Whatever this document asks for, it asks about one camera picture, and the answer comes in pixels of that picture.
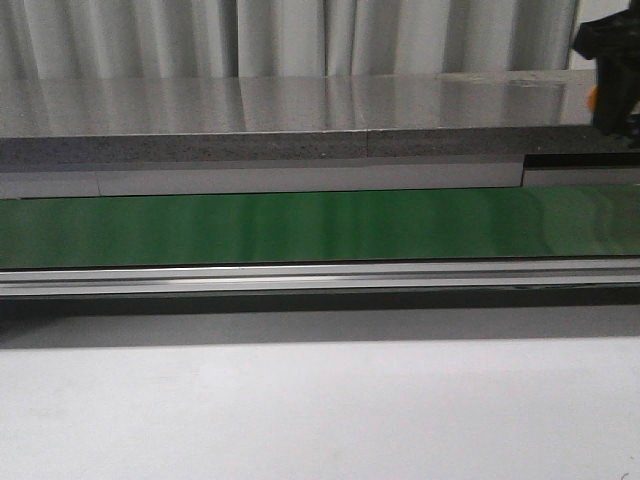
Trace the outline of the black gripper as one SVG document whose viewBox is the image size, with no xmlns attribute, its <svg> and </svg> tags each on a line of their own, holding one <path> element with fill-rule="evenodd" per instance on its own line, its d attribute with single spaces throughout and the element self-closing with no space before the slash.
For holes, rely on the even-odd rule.
<svg viewBox="0 0 640 480">
<path fill-rule="evenodd" d="M 638 136 L 639 11 L 627 9 L 581 23 L 572 49 L 596 60 L 592 125 L 608 136 Z"/>
</svg>

